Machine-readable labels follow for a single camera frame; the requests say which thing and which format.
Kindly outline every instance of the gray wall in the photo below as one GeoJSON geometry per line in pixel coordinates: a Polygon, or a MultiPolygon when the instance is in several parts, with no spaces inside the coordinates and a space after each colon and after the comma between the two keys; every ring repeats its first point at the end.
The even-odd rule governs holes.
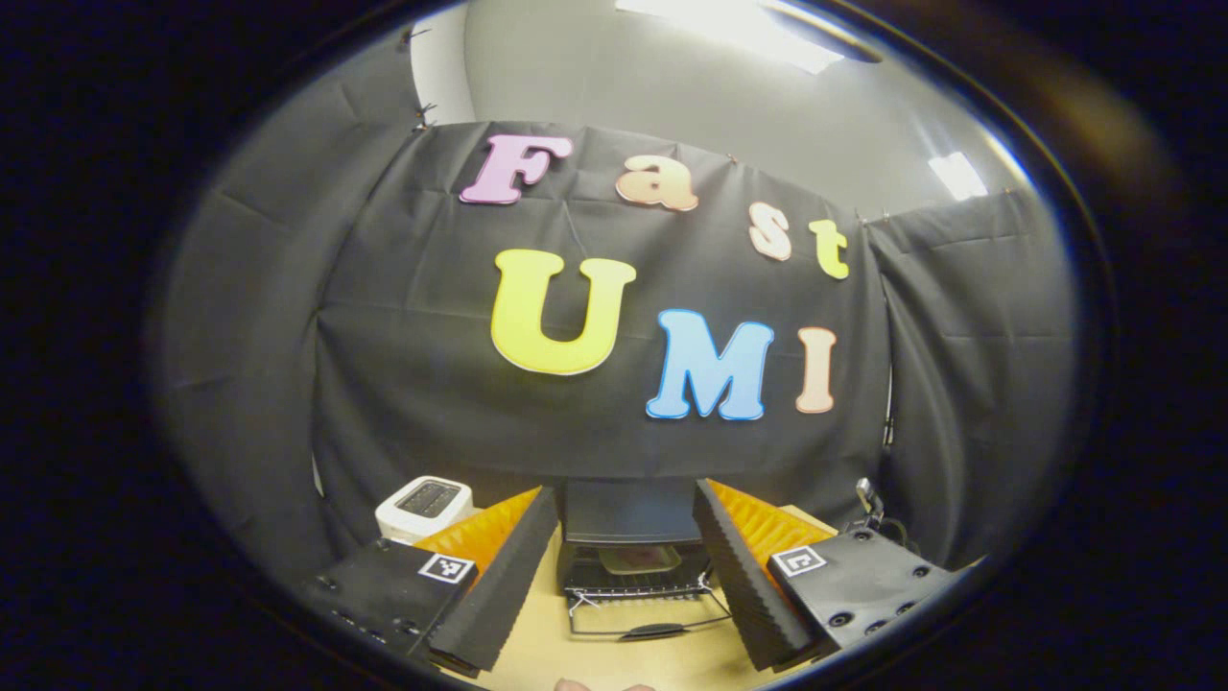
{"type": "Polygon", "coordinates": [[[414,23],[418,37],[410,43],[415,66],[414,87],[431,124],[472,123],[473,101],[464,64],[464,26],[469,6],[458,2],[414,23]]]}
{"type": "Polygon", "coordinates": [[[1024,185],[971,117],[890,59],[846,59],[810,75],[616,11],[614,0],[474,0],[464,54],[479,120],[589,124],[683,141],[868,217],[950,203],[927,161],[954,151],[968,155],[990,191],[1024,185]]]}

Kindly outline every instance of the screw hole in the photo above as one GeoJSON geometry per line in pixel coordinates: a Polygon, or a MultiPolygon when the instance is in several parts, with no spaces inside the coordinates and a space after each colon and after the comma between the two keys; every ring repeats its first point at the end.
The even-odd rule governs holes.
{"type": "Polygon", "coordinates": [[[392,625],[405,636],[418,636],[419,633],[418,623],[414,620],[397,617],[392,620],[392,625]]]}

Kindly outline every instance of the pink letter f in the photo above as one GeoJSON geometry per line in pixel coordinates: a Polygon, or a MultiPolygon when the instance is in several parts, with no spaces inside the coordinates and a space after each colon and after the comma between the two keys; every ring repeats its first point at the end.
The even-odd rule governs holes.
{"type": "Polygon", "coordinates": [[[512,204],[521,198],[513,183],[516,173],[524,176],[526,184],[542,179],[550,166],[550,153],[566,158],[571,155],[571,140],[564,136],[522,136],[496,134],[489,139],[490,153],[478,173],[478,179],[460,191],[460,200],[474,204],[512,204]],[[524,156],[529,149],[545,149],[524,156]]]}

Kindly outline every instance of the foam letter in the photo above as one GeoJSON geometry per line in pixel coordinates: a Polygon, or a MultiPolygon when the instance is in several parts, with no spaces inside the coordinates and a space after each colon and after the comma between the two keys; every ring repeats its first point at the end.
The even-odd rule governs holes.
{"type": "Polygon", "coordinates": [[[522,136],[496,134],[488,139],[490,153],[478,173],[478,179],[460,191],[462,201],[474,204],[512,204],[521,198],[515,187],[516,173],[524,176],[524,184],[534,184],[550,166],[550,153],[566,158],[571,140],[564,136],[522,136]],[[529,149],[545,149],[526,157],[529,149]]]}
{"type": "Polygon", "coordinates": [[[628,201],[661,204],[679,211],[699,206],[699,196],[690,190],[690,169],[678,161],[666,156],[631,156],[624,164],[631,172],[623,173],[614,188],[628,201]]]}
{"type": "Polygon", "coordinates": [[[661,373],[661,392],[648,401],[648,416],[655,419],[684,419],[690,405],[683,398],[686,383],[699,407],[699,415],[707,417],[728,389],[721,403],[725,420],[759,420],[764,406],[759,401],[763,390],[764,360],[772,330],[765,324],[743,322],[733,330],[718,358],[712,333],[699,312],[690,309],[666,309],[657,320],[666,329],[666,365],[661,373]]]}
{"type": "Polygon", "coordinates": [[[825,328],[803,328],[797,336],[806,347],[806,377],[797,410],[803,414],[825,414],[835,405],[831,399],[831,347],[836,334],[825,328]]]}
{"type": "Polygon", "coordinates": [[[840,260],[840,247],[849,247],[849,238],[840,234],[836,223],[823,220],[810,222],[814,245],[819,254],[819,266],[831,277],[849,277],[849,264],[840,260]]]}
{"type": "Polygon", "coordinates": [[[750,243],[765,257],[783,261],[793,253],[793,244],[785,231],[788,218],[780,209],[755,201],[750,204],[750,243]]]}
{"type": "Polygon", "coordinates": [[[505,249],[495,257],[502,271],[490,336],[499,355],[513,366],[544,374],[572,376],[605,362],[618,335],[623,286],[635,280],[631,264],[613,259],[585,259],[580,272],[588,276],[588,313],[575,340],[561,341],[542,333],[542,307],[550,276],[562,270],[562,258],[537,249],[505,249]]]}

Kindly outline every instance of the finger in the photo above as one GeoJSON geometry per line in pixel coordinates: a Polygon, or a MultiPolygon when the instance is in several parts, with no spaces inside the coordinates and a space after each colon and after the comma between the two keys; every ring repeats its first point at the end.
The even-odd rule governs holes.
{"type": "Polygon", "coordinates": [[[560,679],[558,684],[554,685],[554,691],[589,691],[587,686],[578,681],[572,681],[570,679],[560,679]]]}

